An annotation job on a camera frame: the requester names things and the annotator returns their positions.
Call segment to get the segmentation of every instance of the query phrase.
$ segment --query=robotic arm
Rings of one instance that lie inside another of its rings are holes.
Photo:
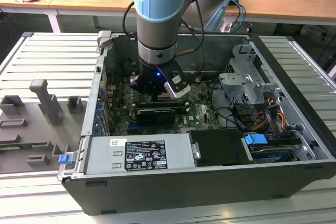
[[[176,52],[178,28],[183,18],[188,24],[215,30],[229,0],[134,0],[137,12],[137,39],[140,74],[131,79],[131,87],[152,94],[155,100],[165,90],[171,98],[190,91],[176,56],[194,52]]]

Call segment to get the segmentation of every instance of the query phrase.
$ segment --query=gray 3d printed part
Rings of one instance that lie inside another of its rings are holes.
[[[18,134],[0,136],[0,144],[13,144],[20,142],[21,137]]]
[[[6,95],[0,102],[0,109],[5,115],[18,115],[17,106],[24,106],[20,97],[17,95]]]
[[[50,141],[48,141],[45,144],[36,144],[36,145],[33,145],[32,148],[35,151],[50,152],[51,150],[53,150],[54,146],[53,146],[53,144]]]
[[[58,116],[59,108],[55,106],[54,102],[50,98],[47,86],[47,80],[33,80],[29,89],[37,94],[43,110],[46,112],[51,124],[55,126],[58,125],[60,121]]]
[[[79,96],[69,97],[67,106],[70,114],[81,113],[83,111],[82,100]]]
[[[54,158],[55,161],[58,161],[59,155],[61,154],[63,154],[62,151],[59,149],[58,145],[55,144],[51,156]]]
[[[24,118],[20,119],[8,119],[0,121],[0,128],[16,128],[16,127],[25,127],[27,126],[27,121]]]
[[[31,167],[43,167],[50,165],[50,159],[46,154],[42,155],[29,155],[26,160],[27,164]]]

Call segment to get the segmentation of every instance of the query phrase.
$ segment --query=blue clip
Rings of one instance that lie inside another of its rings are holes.
[[[268,144],[267,139],[263,134],[248,134],[245,136],[245,141],[250,144]]]
[[[59,165],[70,165],[72,164],[72,154],[62,154],[59,155],[58,164]]]

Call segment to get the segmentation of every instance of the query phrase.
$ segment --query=warning label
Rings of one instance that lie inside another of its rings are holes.
[[[167,169],[164,141],[126,142],[125,170]]]

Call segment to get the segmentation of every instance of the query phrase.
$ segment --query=black cable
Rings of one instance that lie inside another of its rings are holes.
[[[128,37],[130,37],[130,34],[126,31],[125,22],[126,22],[127,13],[130,11],[133,5],[134,5],[134,1],[131,4],[129,4],[129,6],[126,8],[124,12],[124,15],[122,16],[122,23],[121,23],[122,30]]]
[[[245,7],[240,4],[239,0],[237,0],[236,2],[238,4],[238,16],[235,19],[235,21],[233,22],[233,24],[231,25],[231,27],[233,29],[235,29],[236,31],[238,31],[241,28],[241,26],[243,25],[243,23],[244,23],[244,20],[245,20],[245,17],[246,17],[246,10],[245,10]],[[240,17],[241,14],[243,15],[243,20],[241,21],[241,24],[239,25],[239,27],[235,28],[234,26],[237,23],[237,21],[239,20],[239,17]]]
[[[226,127],[227,127],[227,121],[229,121],[230,123],[233,123],[235,126],[238,127],[237,123],[236,123],[234,120],[232,120],[232,119],[229,118],[229,116],[231,116],[231,115],[229,115],[229,116],[224,116],[224,115],[220,114],[220,113],[217,111],[217,110],[219,110],[219,109],[223,109],[223,108],[226,108],[226,107],[219,107],[219,108],[217,108],[215,111],[216,111],[216,113],[217,113],[218,116],[220,116],[221,118],[223,118],[223,119],[226,120]]]
[[[194,50],[196,51],[196,50],[198,50],[198,49],[202,46],[202,44],[203,44],[203,42],[204,42],[204,27],[203,27],[203,18],[202,18],[202,14],[201,14],[200,5],[198,4],[198,0],[196,0],[195,3],[196,3],[196,7],[197,7],[198,15],[199,15],[199,17],[200,17],[201,28],[202,28],[202,38],[201,38],[201,42],[198,44],[197,47],[195,47]]]
[[[196,35],[194,34],[194,32],[190,29],[189,25],[183,20],[181,19],[181,22],[183,23],[183,25],[185,26],[185,28],[188,29],[189,33],[191,33],[191,35],[193,36],[193,38],[195,39],[196,43],[197,43],[197,46],[200,45],[200,42],[198,41]],[[195,79],[197,78],[197,76],[201,73],[201,70],[203,68],[203,65],[204,65],[204,52],[203,52],[203,48],[202,46],[200,46],[200,51],[201,51],[201,65],[196,73],[196,77]]]
[[[327,48],[331,45],[331,43],[334,41],[334,39],[336,38],[336,34],[334,35],[334,37],[332,37],[331,41],[324,47],[324,49],[322,50],[322,52],[320,53],[320,55],[318,56],[316,62],[318,63],[319,60],[321,59],[321,57],[323,56],[324,52],[327,50]]]
[[[209,66],[213,67],[218,73],[221,72],[221,71],[220,71],[217,67],[215,67],[215,65],[213,65],[212,63],[205,62],[205,63],[203,64],[203,66],[204,66],[204,65],[209,65]]]
[[[198,12],[198,15],[200,17],[200,22],[201,22],[201,27],[202,27],[202,38],[201,38],[201,42],[198,44],[197,47],[193,48],[193,49],[189,49],[189,50],[186,50],[186,51],[183,51],[183,52],[178,52],[175,54],[175,57],[179,57],[179,56],[183,56],[183,55],[188,55],[188,54],[191,54],[192,52],[195,52],[196,50],[198,50],[201,45],[203,44],[204,42],[204,27],[203,27],[203,19],[202,19],[202,14],[201,14],[201,9],[200,9],[200,5],[198,4],[198,0],[195,0],[195,3],[196,3],[196,7],[197,7],[197,12]]]
[[[237,23],[238,19],[240,17],[240,8],[238,7],[238,16],[236,17],[235,21],[231,25],[232,28],[234,28],[234,25]]]
[[[245,17],[246,17],[246,10],[245,7],[242,6],[241,4],[239,4],[241,6],[241,8],[243,9],[243,21],[241,22],[241,25],[238,26],[238,28],[236,29],[237,31],[241,28],[241,26],[243,25],[244,21],[245,21]]]

